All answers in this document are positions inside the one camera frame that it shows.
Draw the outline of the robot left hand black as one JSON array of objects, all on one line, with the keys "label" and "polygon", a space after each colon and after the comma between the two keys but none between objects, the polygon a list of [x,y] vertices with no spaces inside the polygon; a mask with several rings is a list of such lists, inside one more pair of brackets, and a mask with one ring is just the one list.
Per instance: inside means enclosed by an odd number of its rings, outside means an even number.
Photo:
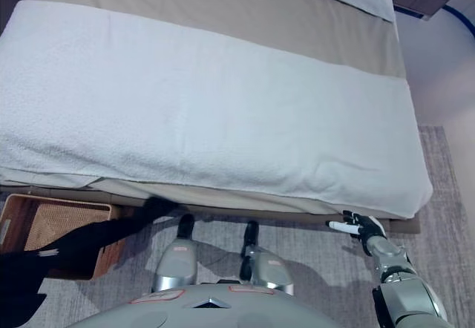
[{"label": "robot left hand black", "polygon": [[61,262],[67,254],[67,249],[60,246],[43,247],[36,252],[37,258],[54,263]]}]

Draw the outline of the robot right hand black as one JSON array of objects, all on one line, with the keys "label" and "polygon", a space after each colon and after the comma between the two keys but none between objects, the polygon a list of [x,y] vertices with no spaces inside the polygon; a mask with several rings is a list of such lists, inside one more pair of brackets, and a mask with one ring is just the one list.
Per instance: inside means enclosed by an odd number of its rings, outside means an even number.
[{"label": "robot right hand black", "polygon": [[337,232],[349,234],[361,242],[363,246],[372,237],[386,238],[383,225],[373,216],[364,216],[354,211],[343,211],[343,220],[329,220],[326,226]]}]

